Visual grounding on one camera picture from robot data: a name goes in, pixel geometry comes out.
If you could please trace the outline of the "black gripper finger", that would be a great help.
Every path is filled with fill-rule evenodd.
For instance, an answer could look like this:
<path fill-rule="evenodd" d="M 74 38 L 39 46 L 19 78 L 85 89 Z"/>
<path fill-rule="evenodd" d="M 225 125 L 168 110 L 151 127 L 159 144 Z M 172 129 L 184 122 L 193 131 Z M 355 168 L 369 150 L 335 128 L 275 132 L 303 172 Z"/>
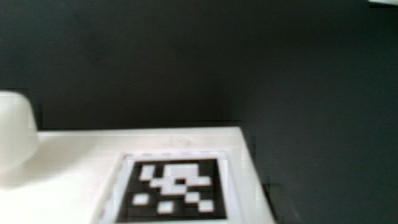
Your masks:
<path fill-rule="evenodd" d="M 39 148 L 32 105 L 21 93 L 0 91 L 0 189 L 12 184 Z"/>

